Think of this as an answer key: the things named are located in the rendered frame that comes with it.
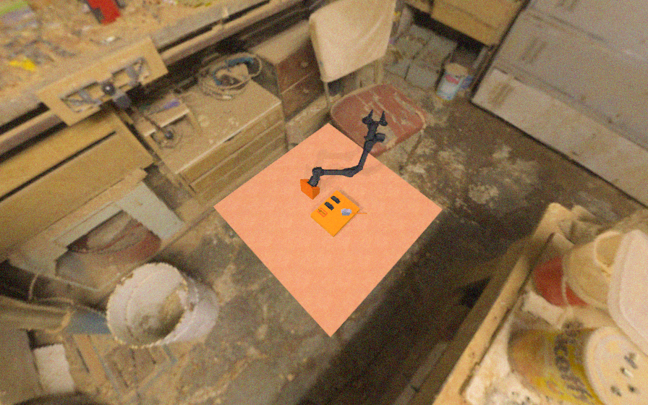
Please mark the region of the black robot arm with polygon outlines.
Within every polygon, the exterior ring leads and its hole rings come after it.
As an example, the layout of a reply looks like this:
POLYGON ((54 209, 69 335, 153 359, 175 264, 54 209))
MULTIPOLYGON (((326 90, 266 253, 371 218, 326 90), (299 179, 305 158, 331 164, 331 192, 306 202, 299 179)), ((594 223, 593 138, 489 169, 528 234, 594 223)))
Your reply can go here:
POLYGON ((312 169, 313 176, 310 177, 310 180, 307 183, 312 187, 317 187, 317 184, 320 180, 320 176, 342 175, 347 177, 353 177, 353 175, 361 171, 367 159, 368 153, 372 150, 373 145, 376 142, 384 142, 385 134, 381 134, 381 133, 376 134, 368 131, 367 136, 364 135, 364 138, 366 139, 364 142, 364 149, 357 166, 353 166, 351 168, 346 168, 346 169, 322 169, 322 167, 314 167, 312 169))

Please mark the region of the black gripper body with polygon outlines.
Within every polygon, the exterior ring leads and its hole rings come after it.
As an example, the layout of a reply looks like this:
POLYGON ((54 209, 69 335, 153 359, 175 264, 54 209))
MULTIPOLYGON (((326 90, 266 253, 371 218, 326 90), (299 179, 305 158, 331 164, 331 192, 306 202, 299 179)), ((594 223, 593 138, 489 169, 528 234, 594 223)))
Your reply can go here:
POLYGON ((379 125, 386 127, 387 124, 388 124, 387 122, 383 122, 383 121, 381 121, 381 120, 380 120, 380 121, 368 121, 368 120, 366 120, 366 118, 362 118, 362 122, 363 122, 364 124, 368 124, 368 125, 370 125, 370 127, 369 127, 368 129, 369 129, 369 132, 371 132, 371 133, 376 133, 376 132, 378 132, 378 131, 377 131, 377 129, 378 129, 377 127, 378 127, 379 125), (376 122, 377 122, 377 123, 376 123, 376 122))

